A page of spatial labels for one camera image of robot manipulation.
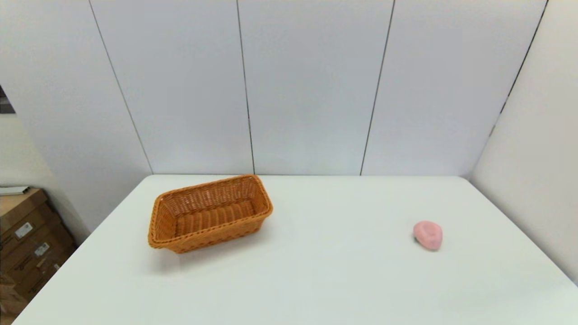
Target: orange wicker basket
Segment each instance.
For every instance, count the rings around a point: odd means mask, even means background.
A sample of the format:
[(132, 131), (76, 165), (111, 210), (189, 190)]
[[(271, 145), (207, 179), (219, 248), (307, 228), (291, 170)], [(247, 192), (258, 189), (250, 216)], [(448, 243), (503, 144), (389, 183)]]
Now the orange wicker basket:
[(273, 205), (256, 175), (161, 194), (153, 206), (149, 245), (176, 253), (257, 232)]

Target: white paper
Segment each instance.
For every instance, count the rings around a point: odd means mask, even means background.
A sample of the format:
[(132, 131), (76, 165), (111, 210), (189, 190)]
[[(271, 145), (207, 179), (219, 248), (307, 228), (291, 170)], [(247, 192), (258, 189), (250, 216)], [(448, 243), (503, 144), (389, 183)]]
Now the white paper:
[(18, 230), (14, 232), (14, 235), (20, 239), (26, 236), (26, 234), (29, 233), (32, 229), (34, 229), (34, 227), (30, 224), (30, 222), (27, 222), (23, 224), (22, 227), (18, 228)]
[(40, 245), (35, 251), (34, 254), (36, 254), (37, 257), (40, 257), (42, 255), (44, 255), (44, 253), (46, 253), (46, 251), (50, 248), (50, 245), (48, 245), (47, 242), (45, 242), (44, 244)]

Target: white table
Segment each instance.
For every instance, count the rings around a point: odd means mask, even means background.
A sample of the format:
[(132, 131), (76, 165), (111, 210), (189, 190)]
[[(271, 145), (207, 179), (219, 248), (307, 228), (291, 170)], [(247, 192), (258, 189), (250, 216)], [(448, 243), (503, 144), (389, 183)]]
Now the white table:
[[(460, 178), (263, 176), (260, 232), (148, 246), (159, 194), (223, 177), (146, 178), (14, 325), (578, 324), (578, 288)], [(413, 240), (424, 219), (438, 252)]]

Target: cardboard box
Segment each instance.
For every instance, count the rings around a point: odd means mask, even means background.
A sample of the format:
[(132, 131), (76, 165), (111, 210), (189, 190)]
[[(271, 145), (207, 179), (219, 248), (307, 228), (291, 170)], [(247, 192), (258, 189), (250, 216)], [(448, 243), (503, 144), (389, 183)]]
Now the cardboard box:
[(46, 200), (46, 195), (41, 189), (30, 189), (22, 195), (1, 196), (0, 229), (2, 232), (12, 228)]
[(73, 251), (74, 247), (70, 245), (47, 258), (40, 267), (33, 268), (22, 282), (13, 285), (0, 285), (0, 300), (30, 302), (66, 262)]
[(73, 243), (72, 237), (60, 224), (60, 218), (55, 216), (2, 261), (0, 283), (20, 283), (44, 258), (52, 252), (72, 246)]
[(10, 229), (3, 228), (0, 235), (0, 258), (4, 259), (8, 256), (14, 248), (28, 239), (51, 217), (54, 217), (54, 211), (46, 203), (42, 203)]
[(19, 315), (28, 305), (27, 302), (15, 300), (0, 300), (0, 307), (5, 315)]
[(55, 272), (53, 268), (49, 268), (46, 272), (34, 268), (21, 283), (0, 285), (0, 300), (30, 302)]

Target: pink plush toy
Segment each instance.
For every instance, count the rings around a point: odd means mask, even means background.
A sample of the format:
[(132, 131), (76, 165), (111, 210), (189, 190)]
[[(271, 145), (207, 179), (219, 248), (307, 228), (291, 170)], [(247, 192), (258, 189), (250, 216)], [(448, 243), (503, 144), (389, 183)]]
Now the pink plush toy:
[(423, 247), (429, 250), (438, 250), (442, 245), (442, 228), (431, 221), (416, 223), (413, 226), (413, 235)]

